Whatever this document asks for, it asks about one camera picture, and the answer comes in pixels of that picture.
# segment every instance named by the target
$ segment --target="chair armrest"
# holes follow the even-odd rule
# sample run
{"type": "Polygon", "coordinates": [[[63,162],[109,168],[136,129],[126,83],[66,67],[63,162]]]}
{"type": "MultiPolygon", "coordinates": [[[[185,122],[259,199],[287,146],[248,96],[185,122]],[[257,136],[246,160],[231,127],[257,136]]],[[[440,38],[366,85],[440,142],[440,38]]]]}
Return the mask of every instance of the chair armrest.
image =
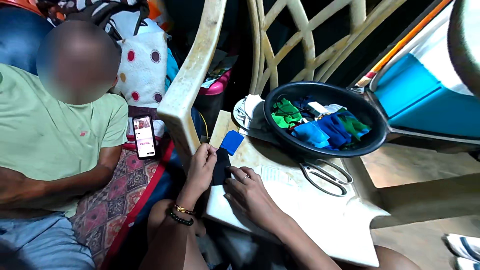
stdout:
{"type": "Polygon", "coordinates": [[[173,139],[183,169],[200,146],[190,111],[215,52],[227,0],[207,0],[192,48],[157,108],[173,139]]]}

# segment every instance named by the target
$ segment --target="yellow wire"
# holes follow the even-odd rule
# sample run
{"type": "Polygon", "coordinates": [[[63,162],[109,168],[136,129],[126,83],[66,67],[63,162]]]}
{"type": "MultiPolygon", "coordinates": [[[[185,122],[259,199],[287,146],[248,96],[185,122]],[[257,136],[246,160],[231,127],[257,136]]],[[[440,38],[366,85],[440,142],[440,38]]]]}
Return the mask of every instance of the yellow wire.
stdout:
{"type": "Polygon", "coordinates": [[[204,116],[203,116],[203,115],[202,115],[200,112],[198,112],[198,114],[200,114],[200,116],[202,117],[202,119],[203,119],[203,121],[204,121],[204,124],[205,124],[205,131],[207,132],[207,140],[209,140],[209,138],[208,138],[208,127],[207,127],[207,122],[205,122],[205,118],[204,118],[204,116]]]}

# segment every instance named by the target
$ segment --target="woman's right hand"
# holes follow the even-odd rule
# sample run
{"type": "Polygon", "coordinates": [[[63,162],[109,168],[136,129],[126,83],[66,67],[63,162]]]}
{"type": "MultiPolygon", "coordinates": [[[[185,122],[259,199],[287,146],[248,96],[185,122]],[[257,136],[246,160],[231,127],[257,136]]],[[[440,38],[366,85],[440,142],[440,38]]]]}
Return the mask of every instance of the woman's right hand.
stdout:
{"type": "Polygon", "coordinates": [[[262,179],[253,169],[230,166],[237,179],[227,178],[225,198],[246,214],[251,221],[264,230],[276,234],[279,226],[290,216],[285,214],[272,200],[262,179]]]}

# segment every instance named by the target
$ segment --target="black basin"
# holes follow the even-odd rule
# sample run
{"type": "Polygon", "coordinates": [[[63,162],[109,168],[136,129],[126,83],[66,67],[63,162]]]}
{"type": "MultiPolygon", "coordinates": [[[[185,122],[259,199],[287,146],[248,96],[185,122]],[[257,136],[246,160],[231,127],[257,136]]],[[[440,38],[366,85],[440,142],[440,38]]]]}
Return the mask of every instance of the black basin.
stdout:
{"type": "Polygon", "coordinates": [[[282,148],[293,155],[304,158],[352,158],[363,156],[378,149],[385,141],[387,125],[380,113],[358,94],[349,92],[337,86],[317,82],[294,82],[272,90],[265,98],[265,117],[273,133],[277,136],[282,148]],[[362,136],[361,141],[353,149],[334,151],[316,148],[299,141],[294,136],[282,130],[272,118],[273,105],[277,97],[290,101],[298,100],[307,95],[313,96],[322,105],[338,104],[344,106],[355,115],[362,123],[370,126],[372,130],[362,136]]]}

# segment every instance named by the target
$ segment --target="white table surface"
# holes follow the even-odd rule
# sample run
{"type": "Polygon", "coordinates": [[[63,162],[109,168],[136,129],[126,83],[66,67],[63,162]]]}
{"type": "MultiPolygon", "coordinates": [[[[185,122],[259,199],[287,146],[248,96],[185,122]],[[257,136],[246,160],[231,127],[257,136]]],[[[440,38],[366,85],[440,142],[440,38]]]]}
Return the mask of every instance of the white table surface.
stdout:
{"type": "MultiPolygon", "coordinates": [[[[231,114],[220,111],[210,144],[219,147],[230,130],[237,130],[231,114]]],[[[330,161],[343,168],[341,159],[330,161]]],[[[388,213],[356,196],[352,185],[345,186],[347,195],[344,197],[328,195],[309,183],[298,164],[285,153],[265,141],[248,136],[234,156],[230,157],[230,163],[237,167],[254,168],[257,173],[260,173],[261,166],[280,170],[284,176],[290,178],[290,182],[264,181],[269,195],[323,251],[333,258],[356,265],[378,267],[378,258],[370,235],[370,222],[374,217],[388,213]],[[306,211],[312,208],[315,209],[314,212],[306,211]]],[[[322,167],[337,178],[344,179],[336,170],[322,167]]],[[[317,177],[312,179],[322,188],[337,192],[325,180],[317,177]]],[[[223,197],[224,194],[223,186],[211,188],[205,217],[275,241],[273,236],[256,227],[241,213],[232,210],[223,197]]]]}

